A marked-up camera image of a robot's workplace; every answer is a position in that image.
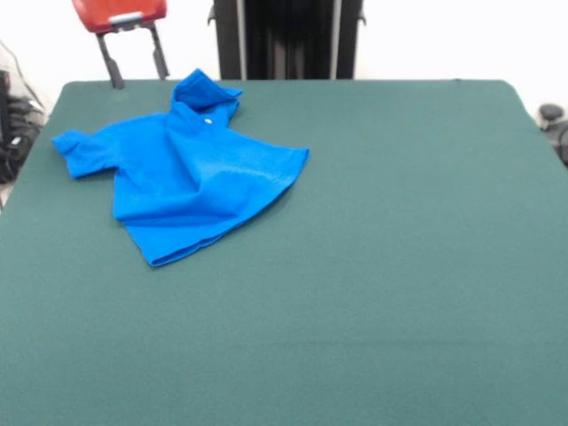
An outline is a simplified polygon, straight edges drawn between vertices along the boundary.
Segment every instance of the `green table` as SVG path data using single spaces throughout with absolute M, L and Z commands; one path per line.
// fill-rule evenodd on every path
M 568 177 L 500 82 L 233 83 L 312 156 L 251 223 L 151 269 L 112 174 L 50 138 L 166 110 L 72 83 L 0 216 L 0 424 L 565 425 Z

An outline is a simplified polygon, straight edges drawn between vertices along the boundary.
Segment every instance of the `black cable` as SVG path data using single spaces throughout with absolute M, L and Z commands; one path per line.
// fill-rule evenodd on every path
M 37 102 L 39 104 L 39 106 L 41 108 L 43 108 L 43 110 L 45 110 L 45 106 L 43 105 L 42 101 L 39 99 L 36 92 L 31 88 L 31 86 L 26 81 L 26 77 L 24 77 L 24 73 L 21 72 L 21 67 L 20 67 L 20 62 L 18 61 L 18 57 L 14 54 L 13 51 L 10 50 L 10 48 L 8 46 L 6 46 L 6 44 L 2 41 L 2 39 L 0 39 L 0 46 L 6 51 L 6 53 L 8 53 L 10 56 L 12 56 L 12 59 L 13 59 L 14 63 L 16 64 L 16 70 L 18 71 L 18 74 L 20 75 L 21 81 L 24 83 L 24 86 L 26 86 L 26 89 L 28 89 L 28 91 L 32 95 L 32 97 L 34 97 L 35 102 Z

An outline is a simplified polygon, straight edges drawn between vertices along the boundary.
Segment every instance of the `blue polo shirt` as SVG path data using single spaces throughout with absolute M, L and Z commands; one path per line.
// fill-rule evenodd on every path
M 167 114 L 53 140 L 73 178 L 114 169 L 114 217 L 147 262 L 161 266 L 217 241 L 296 181 L 308 149 L 272 146 L 227 128 L 241 91 L 200 70 Z

